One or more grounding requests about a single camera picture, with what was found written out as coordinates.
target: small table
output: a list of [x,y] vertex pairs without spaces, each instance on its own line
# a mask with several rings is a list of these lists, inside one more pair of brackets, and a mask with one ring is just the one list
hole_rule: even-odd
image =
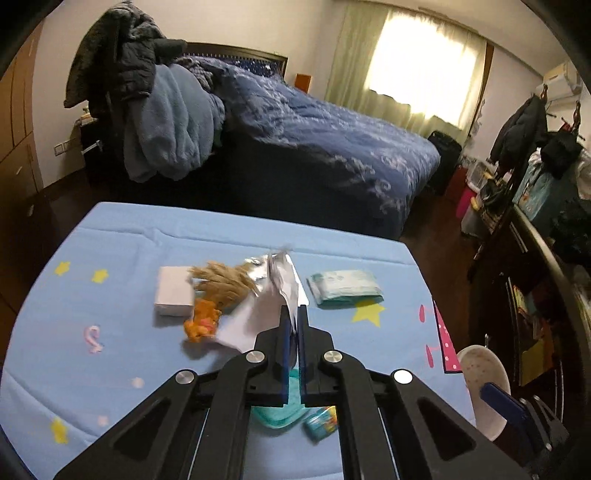
[[[0,424],[38,480],[50,480],[176,371],[214,371],[236,352],[186,341],[182,320],[154,313],[163,265],[229,265],[288,247],[310,324],[367,368],[406,368],[475,423],[445,325],[404,244],[352,233],[170,207],[101,203],[46,265],[18,315],[0,385]],[[376,306],[321,310],[305,278],[372,271]],[[339,438],[312,443],[300,423],[251,418],[246,480],[342,478]]]

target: sheer curtain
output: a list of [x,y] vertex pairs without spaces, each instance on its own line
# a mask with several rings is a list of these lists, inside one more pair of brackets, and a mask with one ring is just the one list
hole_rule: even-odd
[[[374,24],[364,30],[369,19]],[[363,42],[369,64],[351,48],[352,38],[369,39]],[[462,27],[358,2],[345,17],[326,99],[425,137],[440,130],[464,143],[478,106],[485,55],[486,40]]]

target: blue blanket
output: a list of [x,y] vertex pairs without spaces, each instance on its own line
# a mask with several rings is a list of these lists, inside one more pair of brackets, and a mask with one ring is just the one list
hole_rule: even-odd
[[225,117],[220,99],[179,65],[156,65],[152,94],[128,105],[125,168],[138,182],[157,172],[180,180],[200,167]]
[[236,129],[301,152],[310,177],[363,201],[370,215],[388,217],[392,237],[400,235],[414,196],[439,164],[430,142],[221,60],[199,62],[213,73],[214,93]]

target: metal screw head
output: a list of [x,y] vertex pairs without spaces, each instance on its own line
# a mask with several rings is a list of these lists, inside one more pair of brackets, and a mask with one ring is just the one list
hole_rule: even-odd
[[408,370],[396,370],[394,372],[394,380],[402,385],[406,385],[413,381],[413,374]]
[[246,360],[252,364],[260,364],[265,359],[265,354],[259,350],[253,350],[246,354]]
[[343,359],[343,354],[337,350],[329,350],[324,353],[324,360],[331,364],[337,364]]
[[189,370],[182,370],[181,372],[177,373],[177,376],[174,377],[174,379],[177,381],[177,383],[186,385],[195,380],[195,375]]

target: stuffed animal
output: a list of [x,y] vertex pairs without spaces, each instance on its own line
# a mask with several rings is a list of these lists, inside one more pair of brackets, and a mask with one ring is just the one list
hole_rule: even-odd
[[193,278],[201,280],[195,290],[204,293],[203,298],[211,300],[218,309],[227,309],[240,303],[256,285],[248,276],[252,264],[245,263],[236,267],[228,267],[223,263],[207,262],[207,267],[189,269]]
[[240,303],[249,291],[256,289],[254,281],[248,276],[251,268],[250,263],[228,267],[210,261],[207,267],[189,269],[193,278],[200,280],[195,290],[203,292],[203,297],[195,300],[193,319],[183,324],[189,341],[199,342],[204,337],[215,336],[221,310]]
[[197,299],[195,301],[193,318],[183,324],[189,341],[199,342],[203,337],[215,336],[219,318],[222,314],[215,307],[215,303],[210,300]]

